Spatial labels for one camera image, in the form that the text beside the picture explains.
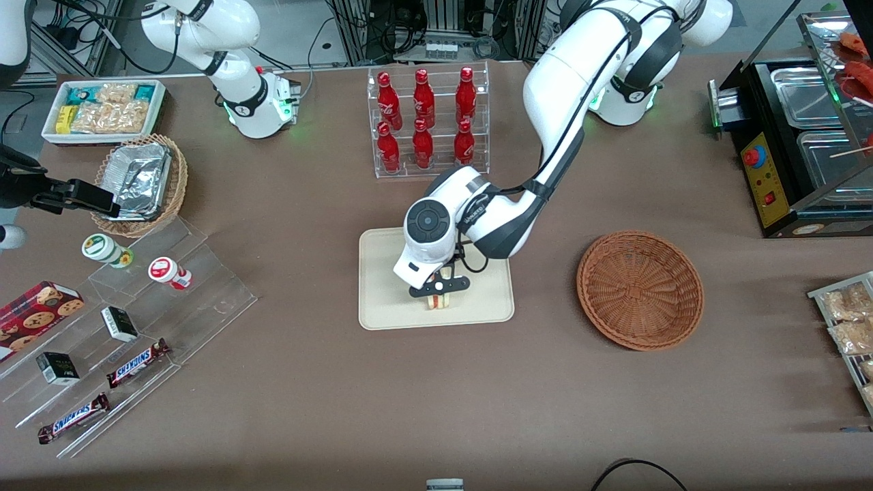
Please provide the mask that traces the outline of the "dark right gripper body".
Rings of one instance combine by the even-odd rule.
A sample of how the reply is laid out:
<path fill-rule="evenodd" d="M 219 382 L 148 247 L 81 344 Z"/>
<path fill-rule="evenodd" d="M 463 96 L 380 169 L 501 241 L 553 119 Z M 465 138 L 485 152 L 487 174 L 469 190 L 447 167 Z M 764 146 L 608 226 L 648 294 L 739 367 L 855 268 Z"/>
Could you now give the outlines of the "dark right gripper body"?
<path fill-rule="evenodd" d="M 5 144 L 1 145 L 1 208 L 29 206 L 50 190 L 46 170 L 37 161 Z"/>

